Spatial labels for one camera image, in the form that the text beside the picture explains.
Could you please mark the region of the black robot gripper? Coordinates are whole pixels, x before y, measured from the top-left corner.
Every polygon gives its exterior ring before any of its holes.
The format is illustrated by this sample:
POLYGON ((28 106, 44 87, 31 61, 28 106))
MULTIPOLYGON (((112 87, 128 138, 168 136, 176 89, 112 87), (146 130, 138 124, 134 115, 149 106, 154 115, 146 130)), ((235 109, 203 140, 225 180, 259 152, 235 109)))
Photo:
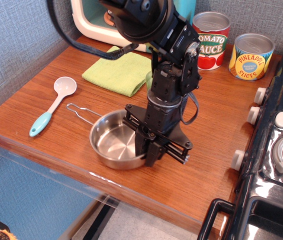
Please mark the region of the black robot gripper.
POLYGON ((180 127, 180 123, 189 125, 194 121, 183 118, 188 99, 194 97, 183 96, 168 102, 149 96, 147 108, 125 106, 123 123, 135 131, 135 154, 142 159, 146 157, 146 167, 152 167, 164 154, 181 164, 189 160, 189 150, 194 145, 180 127))

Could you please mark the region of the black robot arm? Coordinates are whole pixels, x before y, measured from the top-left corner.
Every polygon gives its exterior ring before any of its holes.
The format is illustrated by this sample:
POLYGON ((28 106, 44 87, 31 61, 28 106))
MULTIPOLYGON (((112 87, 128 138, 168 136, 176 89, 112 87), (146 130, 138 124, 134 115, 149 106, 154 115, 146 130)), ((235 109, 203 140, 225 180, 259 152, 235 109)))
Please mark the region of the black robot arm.
POLYGON ((199 87, 199 35, 171 0, 104 0, 117 31, 133 44, 151 50, 151 87, 147 107, 125 106, 124 123, 135 131, 135 153, 151 167, 169 154, 180 163, 189 158, 192 142, 180 125, 187 101, 199 87))

